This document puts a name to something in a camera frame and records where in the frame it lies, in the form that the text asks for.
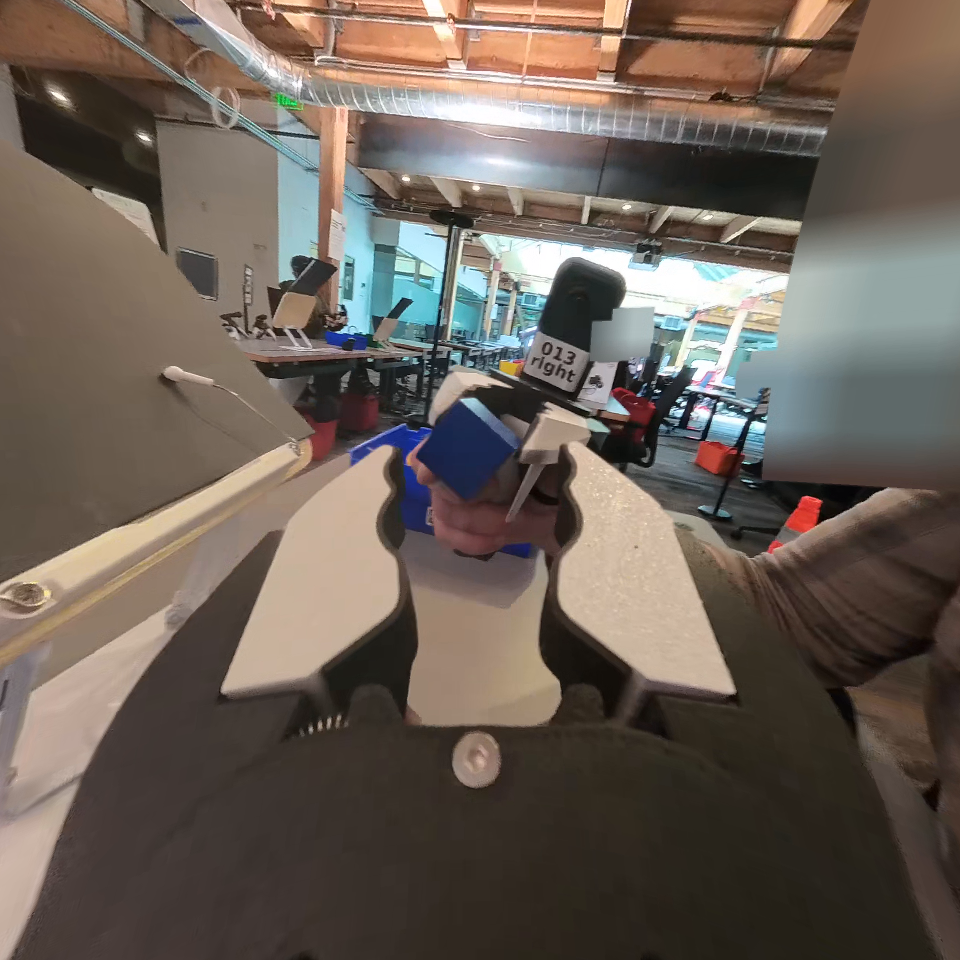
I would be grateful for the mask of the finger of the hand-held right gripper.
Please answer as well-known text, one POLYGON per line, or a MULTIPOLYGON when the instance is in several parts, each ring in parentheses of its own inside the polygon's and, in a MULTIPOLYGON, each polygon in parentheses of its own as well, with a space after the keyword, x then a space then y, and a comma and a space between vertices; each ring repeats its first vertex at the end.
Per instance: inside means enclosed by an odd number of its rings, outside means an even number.
POLYGON ((541 410, 522 439, 518 462, 525 466, 552 466, 565 445, 586 445, 592 436, 590 419, 568 410, 541 410))
POLYGON ((476 397, 485 391, 504 393, 510 385, 488 373, 470 367, 456 366, 441 381, 427 410, 427 426, 437 426, 456 402, 476 397))

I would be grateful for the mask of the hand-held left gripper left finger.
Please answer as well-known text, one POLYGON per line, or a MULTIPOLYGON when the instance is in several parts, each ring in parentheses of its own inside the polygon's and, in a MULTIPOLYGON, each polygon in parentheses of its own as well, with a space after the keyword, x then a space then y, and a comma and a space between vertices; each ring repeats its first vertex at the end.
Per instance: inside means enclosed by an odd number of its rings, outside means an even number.
POLYGON ((312 496, 280 535, 222 680, 231 701, 295 693, 346 717, 358 690, 408 713, 418 625, 401 547, 403 456, 374 450, 312 496))

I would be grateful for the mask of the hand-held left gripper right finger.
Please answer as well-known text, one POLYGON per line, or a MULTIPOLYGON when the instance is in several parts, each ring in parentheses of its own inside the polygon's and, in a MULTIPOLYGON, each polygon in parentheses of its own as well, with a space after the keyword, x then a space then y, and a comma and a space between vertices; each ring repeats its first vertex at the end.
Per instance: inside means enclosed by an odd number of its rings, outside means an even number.
POLYGON ((606 719, 665 695, 726 704, 737 687, 671 516, 578 443, 559 451, 558 554, 539 624, 562 692, 591 687, 606 719))

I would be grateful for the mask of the blue cube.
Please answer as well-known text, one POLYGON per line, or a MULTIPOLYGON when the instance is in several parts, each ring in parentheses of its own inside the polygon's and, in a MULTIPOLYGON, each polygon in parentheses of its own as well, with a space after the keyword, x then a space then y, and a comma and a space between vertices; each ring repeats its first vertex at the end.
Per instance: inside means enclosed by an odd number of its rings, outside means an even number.
POLYGON ((478 498, 521 449, 521 438, 480 399, 457 400, 416 453, 442 485, 462 500, 478 498))

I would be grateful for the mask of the person's right forearm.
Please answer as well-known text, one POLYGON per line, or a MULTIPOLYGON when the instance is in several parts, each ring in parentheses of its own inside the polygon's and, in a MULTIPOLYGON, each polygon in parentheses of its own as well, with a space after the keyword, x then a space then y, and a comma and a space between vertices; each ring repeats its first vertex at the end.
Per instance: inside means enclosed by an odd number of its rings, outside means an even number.
POLYGON ((958 699, 957 493, 887 488, 771 554, 707 550, 826 687, 928 654, 958 699))

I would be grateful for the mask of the person's right hand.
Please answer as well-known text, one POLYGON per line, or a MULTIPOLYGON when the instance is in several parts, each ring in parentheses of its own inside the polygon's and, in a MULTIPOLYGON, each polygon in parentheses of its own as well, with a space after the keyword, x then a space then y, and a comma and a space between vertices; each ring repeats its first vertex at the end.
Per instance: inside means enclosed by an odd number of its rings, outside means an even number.
POLYGON ((548 557, 560 552, 556 524, 561 478, 557 464, 544 469, 534 491, 528 495, 516 517, 509 520, 510 506, 495 502, 494 490, 483 493, 479 500, 463 500, 420 460, 420 449, 415 447, 406 462, 414 471, 417 482, 430 491, 437 540, 470 557, 481 557, 505 546, 522 544, 534 546, 548 557))

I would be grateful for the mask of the black office chair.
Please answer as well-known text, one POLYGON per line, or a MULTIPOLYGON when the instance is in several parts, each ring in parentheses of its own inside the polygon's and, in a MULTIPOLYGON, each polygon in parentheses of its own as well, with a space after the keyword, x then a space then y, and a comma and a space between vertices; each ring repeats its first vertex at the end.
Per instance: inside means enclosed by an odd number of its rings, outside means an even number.
POLYGON ((627 411, 628 419, 610 429, 600 451, 602 459, 618 467, 621 473, 625 473, 629 465, 651 468, 656 461, 661 426, 690 386, 692 377, 692 367, 682 367, 655 400, 624 387, 613 388, 610 396, 627 411))

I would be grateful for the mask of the long work table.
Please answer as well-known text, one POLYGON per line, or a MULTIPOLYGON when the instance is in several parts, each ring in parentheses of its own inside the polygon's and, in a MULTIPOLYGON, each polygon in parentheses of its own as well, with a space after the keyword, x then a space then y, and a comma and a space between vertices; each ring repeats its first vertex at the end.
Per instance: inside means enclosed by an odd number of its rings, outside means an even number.
POLYGON ((372 369, 379 374, 379 386, 374 394, 384 397, 387 408, 400 376, 413 376, 413 402, 425 396, 426 358, 428 350, 423 343, 387 342, 369 345, 363 350, 345 350, 340 346, 312 341, 310 346, 295 347, 286 340, 232 340, 246 358, 270 379, 310 378, 313 384, 313 407, 316 411, 332 413, 340 407, 343 378, 355 369, 372 369))

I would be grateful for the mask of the white board stand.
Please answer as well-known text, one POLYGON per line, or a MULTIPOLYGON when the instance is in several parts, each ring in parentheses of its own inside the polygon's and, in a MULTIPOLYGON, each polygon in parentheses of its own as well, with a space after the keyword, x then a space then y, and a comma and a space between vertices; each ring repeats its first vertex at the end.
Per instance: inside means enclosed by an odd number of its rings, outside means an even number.
MULTIPOLYGON (((214 666, 204 702, 217 720, 240 707, 290 702, 310 722, 321 717, 306 696, 282 693, 242 700, 221 694, 259 588, 294 514, 336 477, 351 467, 342 459, 338 474, 322 474, 322 485, 282 521, 279 531, 258 532, 264 516, 253 503, 269 496, 299 469, 303 456, 290 440, 244 467, 167 507, 2 581, 2 812, 18 816, 31 804, 83 776, 93 741, 80 738, 94 729, 95 708, 83 714, 69 709, 70 720, 53 726, 60 753, 18 748, 28 716, 43 647, 66 623, 127 589, 129 582, 186 546, 199 542, 196 582, 184 583, 165 610, 163 627, 153 638, 186 639, 187 664, 174 667, 174 678, 159 696, 160 725, 172 727, 174 706, 186 702, 187 682, 201 678, 201 654, 213 653, 213 641, 225 640, 224 664, 214 666)), ((420 665, 413 666, 409 696, 426 721, 533 721, 546 716, 546 667, 534 665, 534 602, 546 591, 546 568, 540 558, 507 555, 483 567, 480 561, 455 558, 428 534, 411 532, 400 548, 411 562, 409 575, 416 613, 420 665)))

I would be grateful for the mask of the orange traffic cone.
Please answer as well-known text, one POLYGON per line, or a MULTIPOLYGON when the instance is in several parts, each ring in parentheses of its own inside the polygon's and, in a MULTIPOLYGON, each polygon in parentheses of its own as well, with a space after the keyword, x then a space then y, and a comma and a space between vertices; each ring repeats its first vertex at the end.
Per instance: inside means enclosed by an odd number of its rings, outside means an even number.
POLYGON ((783 522, 767 547, 768 554, 782 546, 795 542, 799 536, 812 530, 820 521, 822 500, 805 495, 798 500, 798 504, 783 522))

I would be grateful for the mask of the wooden support column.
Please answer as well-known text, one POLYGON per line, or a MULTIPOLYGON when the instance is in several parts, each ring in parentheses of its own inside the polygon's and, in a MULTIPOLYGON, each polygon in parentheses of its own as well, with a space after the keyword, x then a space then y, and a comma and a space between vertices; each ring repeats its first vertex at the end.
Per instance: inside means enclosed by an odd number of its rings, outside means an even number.
POLYGON ((323 308, 339 303, 339 268, 344 255, 343 200, 347 166, 349 112, 345 107, 318 110, 318 257, 334 269, 319 291, 323 308))

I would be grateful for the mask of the grey framed sign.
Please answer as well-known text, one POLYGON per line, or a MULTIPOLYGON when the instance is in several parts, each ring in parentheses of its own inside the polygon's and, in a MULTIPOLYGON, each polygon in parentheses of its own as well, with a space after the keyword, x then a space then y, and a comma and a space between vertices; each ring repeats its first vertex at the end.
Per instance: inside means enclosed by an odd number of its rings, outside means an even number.
POLYGON ((210 302, 219 299, 219 261, 214 254, 178 247, 174 259, 177 268, 201 298, 210 302))

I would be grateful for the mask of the grey and wooden curved board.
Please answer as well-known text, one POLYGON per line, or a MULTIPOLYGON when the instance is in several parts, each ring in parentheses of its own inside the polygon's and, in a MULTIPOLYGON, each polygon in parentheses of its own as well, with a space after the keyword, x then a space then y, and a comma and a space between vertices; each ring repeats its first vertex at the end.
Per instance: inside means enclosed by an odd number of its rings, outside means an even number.
POLYGON ((312 435, 156 242, 5 141, 1 229, 2 581, 312 435))

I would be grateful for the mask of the whiteboard on stand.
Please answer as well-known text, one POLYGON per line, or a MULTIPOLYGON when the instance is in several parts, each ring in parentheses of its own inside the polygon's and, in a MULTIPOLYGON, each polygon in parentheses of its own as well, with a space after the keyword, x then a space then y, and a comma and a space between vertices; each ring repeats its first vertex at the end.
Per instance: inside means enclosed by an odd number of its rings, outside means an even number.
POLYGON ((136 226, 138 230, 156 246, 162 246, 153 214, 146 203, 142 200, 129 198, 101 187, 91 187, 90 192, 112 210, 124 217, 127 222, 136 226))

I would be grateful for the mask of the black stanchion post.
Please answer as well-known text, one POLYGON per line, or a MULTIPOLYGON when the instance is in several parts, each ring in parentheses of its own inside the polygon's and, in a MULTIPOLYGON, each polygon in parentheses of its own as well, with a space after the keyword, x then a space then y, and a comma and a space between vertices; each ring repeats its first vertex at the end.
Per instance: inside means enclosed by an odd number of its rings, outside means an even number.
POLYGON ((712 505, 701 505, 698 507, 698 513, 710 522, 727 523, 732 519, 732 515, 724 506, 724 501, 728 490, 733 480, 739 473, 739 469, 743 463, 742 455, 746 446, 749 432, 757 419, 765 419, 769 410, 769 399, 770 389, 768 387, 761 388, 758 391, 756 400, 751 402, 750 408, 745 412, 745 419, 742 428, 733 446, 733 451, 728 458, 729 463, 721 473, 723 482, 719 488, 715 501, 712 505))

